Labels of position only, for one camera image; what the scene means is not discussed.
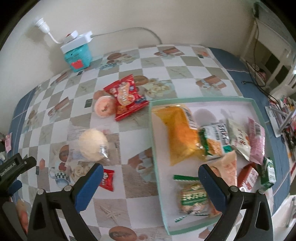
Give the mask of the yellow cake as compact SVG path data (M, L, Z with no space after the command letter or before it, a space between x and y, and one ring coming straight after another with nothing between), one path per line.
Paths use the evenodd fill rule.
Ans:
M197 124L191 111L185 105L157 107L152 109L152 113L166 126L171 166L192 156L202 161L206 159Z

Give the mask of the white chair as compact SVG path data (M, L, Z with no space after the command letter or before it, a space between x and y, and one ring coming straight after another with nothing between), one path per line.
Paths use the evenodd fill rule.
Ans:
M240 60L256 83L275 98L295 94L295 46L258 18Z

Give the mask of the white tray with teal rim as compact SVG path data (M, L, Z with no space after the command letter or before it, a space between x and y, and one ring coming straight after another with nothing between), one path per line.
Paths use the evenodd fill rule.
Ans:
M249 120L254 131L266 129L256 102L242 97L196 97L154 100L149 103L152 155L165 229L181 235L214 224L219 212L206 195L192 209L196 195L181 194L202 164L213 167L228 184L255 159L251 156Z

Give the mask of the round peach jelly cup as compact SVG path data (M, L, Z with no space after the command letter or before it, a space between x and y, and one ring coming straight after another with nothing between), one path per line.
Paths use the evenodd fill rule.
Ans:
M100 118L107 118L115 114L115 99L112 96L101 96L95 102L95 113Z

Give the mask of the small red candy packet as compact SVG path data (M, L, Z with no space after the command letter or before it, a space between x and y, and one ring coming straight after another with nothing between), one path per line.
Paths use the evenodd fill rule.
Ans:
M113 178L114 178L115 171L104 169L103 179L101 180L100 187L105 190L114 192L114 185L113 185Z

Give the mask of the white power strip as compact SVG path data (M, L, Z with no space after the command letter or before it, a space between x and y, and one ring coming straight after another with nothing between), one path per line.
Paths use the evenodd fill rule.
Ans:
M93 33L91 31L83 33L81 35L78 35L74 40L68 42L67 44L64 44L60 47L63 54L66 54L67 52L78 48L82 45L88 44L92 40Z

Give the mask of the pink snack packet with barcode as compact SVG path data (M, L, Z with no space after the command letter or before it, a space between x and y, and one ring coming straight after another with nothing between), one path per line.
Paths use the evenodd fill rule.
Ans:
M250 142L249 160L262 165L265 155L265 129L251 118L248 118L248 137Z

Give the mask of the orange striped snack packet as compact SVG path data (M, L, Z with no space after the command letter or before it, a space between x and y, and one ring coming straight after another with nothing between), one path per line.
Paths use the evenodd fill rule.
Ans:
M209 167L228 186L237 185L237 154L235 151L228 152L222 158L210 162Z

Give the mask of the round cream bun in bag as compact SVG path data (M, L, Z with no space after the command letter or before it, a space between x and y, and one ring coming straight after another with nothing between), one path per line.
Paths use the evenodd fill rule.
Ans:
M106 135L96 128L69 125L67 163L73 167L78 163L96 163L109 160L109 143Z

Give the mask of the green white biscuit packet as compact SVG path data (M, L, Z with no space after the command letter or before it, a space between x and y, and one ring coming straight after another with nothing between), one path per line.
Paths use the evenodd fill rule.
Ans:
M276 174L273 161L267 157L264 157L262 165L259 166L259 170L261 189L266 191L276 183Z

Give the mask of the round biscuit green packet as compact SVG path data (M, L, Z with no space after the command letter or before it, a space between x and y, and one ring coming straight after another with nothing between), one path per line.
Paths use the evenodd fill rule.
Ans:
M174 219L175 223L188 216L208 216L210 214L209 198L198 177L174 175L177 184L177 204L181 216Z

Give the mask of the red milk biscuit packet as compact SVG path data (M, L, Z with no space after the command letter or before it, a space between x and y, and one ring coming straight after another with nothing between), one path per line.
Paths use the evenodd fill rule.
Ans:
M257 172L255 165L248 164L239 173L237 187L240 191L251 192L258 177L259 173Z

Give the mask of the teal box with red label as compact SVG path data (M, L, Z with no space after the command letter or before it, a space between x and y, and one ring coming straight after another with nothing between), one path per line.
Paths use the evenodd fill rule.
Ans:
M78 72L90 66L92 54L88 44L84 44L65 53L64 59L73 72Z

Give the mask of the red cartoon snack packet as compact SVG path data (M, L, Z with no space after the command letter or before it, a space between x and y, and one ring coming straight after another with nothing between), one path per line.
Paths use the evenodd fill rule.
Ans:
M116 121L121 121L149 105L149 101L138 93L133 74L112 82L104 87L104 91L115 98Z

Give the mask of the green white cracker packet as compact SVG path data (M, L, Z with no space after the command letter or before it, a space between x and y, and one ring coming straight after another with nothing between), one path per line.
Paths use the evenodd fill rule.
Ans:
M205 159L213 160L233 151L225 123L203 126L198 130L201 144L205 151Z

